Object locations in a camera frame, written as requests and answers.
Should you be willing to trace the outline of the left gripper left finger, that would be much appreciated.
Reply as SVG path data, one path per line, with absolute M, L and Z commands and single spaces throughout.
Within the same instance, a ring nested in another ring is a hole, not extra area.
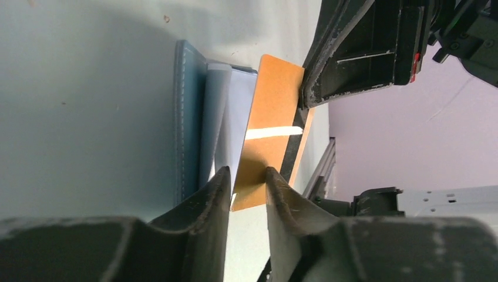
M 1 221 L 2 281 L 222 281 L 230 169 L 151 222 L 135 217 Z

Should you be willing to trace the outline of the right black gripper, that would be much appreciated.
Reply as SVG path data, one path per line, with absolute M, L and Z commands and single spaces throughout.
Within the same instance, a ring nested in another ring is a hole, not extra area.
M 458 58 L 472 76 L 497 87 L 497 1 L 435 1 L 428 44 L 437 63 Z

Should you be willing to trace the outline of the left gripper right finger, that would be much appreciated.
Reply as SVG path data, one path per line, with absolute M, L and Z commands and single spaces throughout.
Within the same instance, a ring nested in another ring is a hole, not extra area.
M 496 281 L 497 240 L 465 217 L 337 217 L 266 170 L 272 281 Z

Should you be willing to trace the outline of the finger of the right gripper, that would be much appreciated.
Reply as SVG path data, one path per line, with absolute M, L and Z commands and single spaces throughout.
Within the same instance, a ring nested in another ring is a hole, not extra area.
M 300 106 L 413 82 L 431 21 L 431 1 L 322 1 Z

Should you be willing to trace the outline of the gold credit card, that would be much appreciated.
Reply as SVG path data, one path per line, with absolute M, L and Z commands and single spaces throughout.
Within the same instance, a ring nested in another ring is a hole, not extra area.
M 314 115 L 298 108 L 303 75 L 298 65 L 261 57 L 231 211 L 265 204 L 267 167 L 295 183 Z

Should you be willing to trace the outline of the blue card holder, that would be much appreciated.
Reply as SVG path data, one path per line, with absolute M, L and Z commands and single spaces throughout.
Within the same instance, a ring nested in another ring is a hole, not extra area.
M 258 72 L 205 58 L 187 40 L 174 61 L 175 204 L 202 188 L 220 168 L 233 190 Z

